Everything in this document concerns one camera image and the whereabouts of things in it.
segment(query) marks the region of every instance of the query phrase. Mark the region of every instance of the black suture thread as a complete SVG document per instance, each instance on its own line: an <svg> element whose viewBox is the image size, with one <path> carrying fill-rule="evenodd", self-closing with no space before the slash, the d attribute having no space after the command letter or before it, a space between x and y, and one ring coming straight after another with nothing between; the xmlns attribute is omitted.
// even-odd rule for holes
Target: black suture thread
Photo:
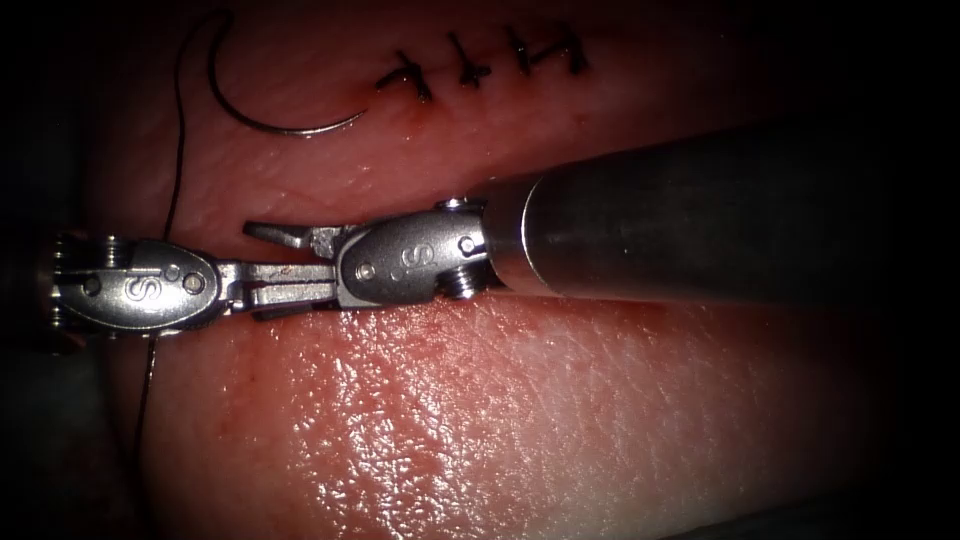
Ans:
<svg viewBox="0 0 960 540"><path fill-rule="evenodd" d="M374 88L381 90L397 79L402 81L409 80L416 87L417 99L421 103L433 101L433 92L430 91L430 87L427 86L427 82L423 79L423 69L420 68L420 64L411 62L410 59L407 58L407 55L403 54L403 51L397 51L397 57L403 66L380 77L380 79L374 83Z"/></svg>

